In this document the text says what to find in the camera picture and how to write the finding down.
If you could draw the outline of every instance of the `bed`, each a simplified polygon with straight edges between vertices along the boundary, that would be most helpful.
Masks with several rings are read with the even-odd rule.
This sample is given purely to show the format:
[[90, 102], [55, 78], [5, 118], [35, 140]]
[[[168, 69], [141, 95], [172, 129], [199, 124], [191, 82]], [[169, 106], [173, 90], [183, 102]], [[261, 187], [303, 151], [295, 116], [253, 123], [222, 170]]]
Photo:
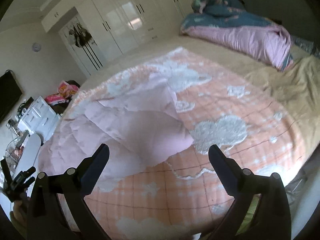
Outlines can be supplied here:
[[[138, 66], [139, 73], [169, 62], [199, 74], [196, 85], [176, 93], [179, 118], [194, 144], [154, 167], [119, 179], [109, 190], [96, 187], [85, 198], [112, 239], [185, 237], [219, 222], [233, 199], [208, 161], [206, 141], [218, 144], [255, 174], [278, 172], [285, 185], [297, 175], [320, 141], [320, 60], [296, 46], [291, 53], [294, 67], [279, 73], [221, 46], [177, 36], [132, 51], [81, 87], [64, 120], [71, 120], [83, 102], [103, 98], [108, 82], [119, 84], [121, 74], [114, 75], [121, 71]], [[219, 132], [204, 135], [212, 127]], [[220, 132], [230, 136], [221, 138]], [[40, 157], [48, 163], [45, 154]], [[61, 203], [74, 229], [63, 197]]]

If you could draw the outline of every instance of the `white wardrobe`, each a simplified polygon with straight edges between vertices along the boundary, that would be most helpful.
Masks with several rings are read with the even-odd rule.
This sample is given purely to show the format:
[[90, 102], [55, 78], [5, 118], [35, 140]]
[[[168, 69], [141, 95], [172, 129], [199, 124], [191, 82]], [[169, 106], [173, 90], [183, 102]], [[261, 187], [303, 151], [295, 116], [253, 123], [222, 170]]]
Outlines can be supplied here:
[[[177, 35], [183, 18], [192, 12], [191, 3], [192, 0], [76, 0], [74, 7], [108, 65], [141, 44]], [[51, 25], [47, 17], [59, 14], [54, 10], [43, 20], [45, 30]]]

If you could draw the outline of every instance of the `upper cabinet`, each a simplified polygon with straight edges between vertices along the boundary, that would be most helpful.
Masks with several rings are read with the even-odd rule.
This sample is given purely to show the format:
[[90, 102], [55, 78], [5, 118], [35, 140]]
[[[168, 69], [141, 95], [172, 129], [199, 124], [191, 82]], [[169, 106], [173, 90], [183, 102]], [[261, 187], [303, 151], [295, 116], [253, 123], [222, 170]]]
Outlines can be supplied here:
[[41, 21], [48, 32], [68, 11], [84, 0], [61, 0]]

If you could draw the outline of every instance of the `screw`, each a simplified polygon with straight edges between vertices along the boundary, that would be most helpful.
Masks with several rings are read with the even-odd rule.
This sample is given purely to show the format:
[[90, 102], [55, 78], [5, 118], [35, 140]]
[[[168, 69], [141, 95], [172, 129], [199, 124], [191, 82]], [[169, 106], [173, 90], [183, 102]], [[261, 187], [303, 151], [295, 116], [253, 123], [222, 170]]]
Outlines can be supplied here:
[[68, 175], [72, 175], [72, 174], [74, 174], [75, 172], [76, 172], [76, 169], [75, 169], [75, 168], [70, 168], [70, 169], [67, 170], [67, 174], [68, 174]]
[[39, 178], [39, 179], [43, 179], [44, 176], [45, 176], [45, 173], [44, 173], [44, 172], [40, 172], [40, 173], [38, 174], [38, 178]]
[[272, 173], [272, 176], [275, 178], [275, 179], [280, 179], [280, 175], [278, 173]]
[[244, 175], [249, 176], [249, 175], [251, 174], [251, 171], [250, 171], [249, 169], [245, 168], [245, 169], [242, 170], [242, 173], [243, 173]]

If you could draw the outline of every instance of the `drawer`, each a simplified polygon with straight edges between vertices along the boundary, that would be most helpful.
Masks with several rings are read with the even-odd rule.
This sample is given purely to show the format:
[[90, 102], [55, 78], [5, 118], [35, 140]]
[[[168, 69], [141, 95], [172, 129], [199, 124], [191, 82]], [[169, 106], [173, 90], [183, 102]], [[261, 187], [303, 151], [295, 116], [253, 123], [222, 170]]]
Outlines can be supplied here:
[[37, 127], [40, 121], [41, 117], [37, 114], [37, 112], [34, 109], [30, 109], [29, 111], [27, 111], [26, 114], [20, 120], [20, 122], [25, 123], [28, 126], [29, 131]]
[[142, 44], [149, 41], [157, 40], [167, 31], [166, 22], [160, 21], [153, 24], [145, 24], [143, 27], [133, 31], [136, 40]]
[[42, 97], [37, 98], [33, 102], [32, 108], [40, 117], [44, 116], [49, 109], [51, 109], [51, 107], [46, 103], [46, 101], [44, 101]]
[[56, 113], [54, 111], [48, 111], [46, 115], [41, 118], [41, 121], [34, 129], [35, 133], [38, 134], [42, 141], [47, 137], [47, 134], [51, 130], [52, 123], [56, 117]]

